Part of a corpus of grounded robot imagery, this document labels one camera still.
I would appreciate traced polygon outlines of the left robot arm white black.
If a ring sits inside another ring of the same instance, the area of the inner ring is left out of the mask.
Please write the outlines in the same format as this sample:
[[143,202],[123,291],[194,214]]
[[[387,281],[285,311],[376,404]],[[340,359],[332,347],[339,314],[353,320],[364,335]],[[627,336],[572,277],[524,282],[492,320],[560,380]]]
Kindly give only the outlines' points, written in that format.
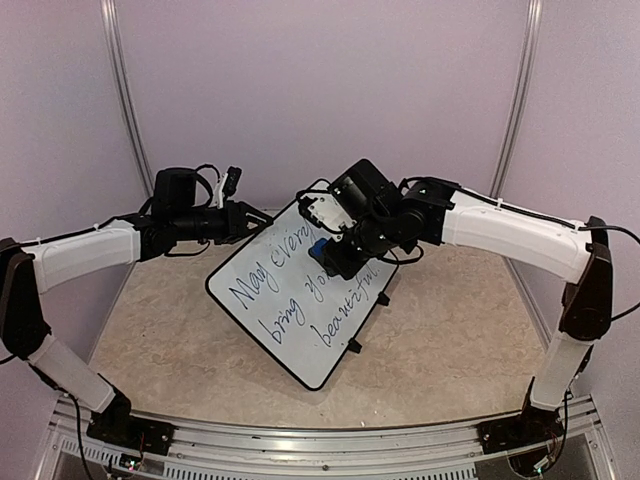
[[93,426],[121,445],[140,434],[130,400],[54,336],[41,299],[60,285],[111,267],[173,257],[181,242],[235,244],[272,225],[271,216],[233,200],[240,168],[218,173],[214,183],[203,175],[208,168],[159,171],[151,196],[134,213],[47,239],[1,242],[3,345],[51,388],[88,407]]

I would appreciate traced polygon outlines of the white whiteboard black frame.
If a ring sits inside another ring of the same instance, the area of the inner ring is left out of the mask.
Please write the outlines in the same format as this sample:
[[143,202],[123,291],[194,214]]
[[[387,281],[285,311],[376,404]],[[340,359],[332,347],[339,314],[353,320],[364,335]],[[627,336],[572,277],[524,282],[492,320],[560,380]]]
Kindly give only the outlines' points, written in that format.
[[209,296],[296,381],[321,389],[397,272],[369,261],[348,281],[308,251],[328,234],[291,201],[207,277]]

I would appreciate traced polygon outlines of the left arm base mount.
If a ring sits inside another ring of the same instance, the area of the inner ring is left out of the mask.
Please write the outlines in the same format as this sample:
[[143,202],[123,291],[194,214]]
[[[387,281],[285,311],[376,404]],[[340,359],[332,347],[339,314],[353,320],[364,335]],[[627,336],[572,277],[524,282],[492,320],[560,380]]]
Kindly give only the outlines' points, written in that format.
[[87,435],[104,443],[167,456],[175,427],[171,423],[132,414],[131,401],[118,393],[102,412],[92,412]]

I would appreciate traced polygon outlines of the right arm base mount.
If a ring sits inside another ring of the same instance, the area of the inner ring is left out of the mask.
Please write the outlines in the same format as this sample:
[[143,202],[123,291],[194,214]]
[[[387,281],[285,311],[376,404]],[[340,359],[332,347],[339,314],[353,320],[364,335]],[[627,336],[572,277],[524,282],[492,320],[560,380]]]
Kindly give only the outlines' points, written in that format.
[[519,413],[481,422],[477,432],[482,451],[488,455],[560,438],[565,428],[558,409],[542,410],[526,400]]

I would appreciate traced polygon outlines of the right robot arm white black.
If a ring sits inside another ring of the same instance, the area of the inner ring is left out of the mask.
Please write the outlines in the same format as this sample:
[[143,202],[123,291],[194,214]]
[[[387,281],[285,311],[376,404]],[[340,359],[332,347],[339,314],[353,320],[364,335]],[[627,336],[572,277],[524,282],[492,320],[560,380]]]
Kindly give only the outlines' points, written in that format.
[[350,280],[372,259],[423,243],[475,248],[545,270],[565,283],[558,329],[533,377],[511,433],[535,442],[551,424],[596,341],[613,322],[613,265],[603,223],[563,220],[483,196],[435,177],[387,179],[361,159],[328,186],[331,236],[310,255],[331,276]]

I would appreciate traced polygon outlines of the blue whiteboard eraser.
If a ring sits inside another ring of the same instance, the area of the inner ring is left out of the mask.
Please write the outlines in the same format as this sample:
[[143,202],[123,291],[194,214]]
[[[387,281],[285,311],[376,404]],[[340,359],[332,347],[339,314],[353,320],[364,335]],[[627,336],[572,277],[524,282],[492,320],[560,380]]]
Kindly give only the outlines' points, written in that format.
[[328,239],[327,238],[318,239],[309,248],[309,250],[308,250],[309,256],[311,258],[313,258],[315,261],[317,261],[318,263],[323,263],[324,262],[324,257],[325,257],[324,248],[325,248],[327,243],[328,243]]

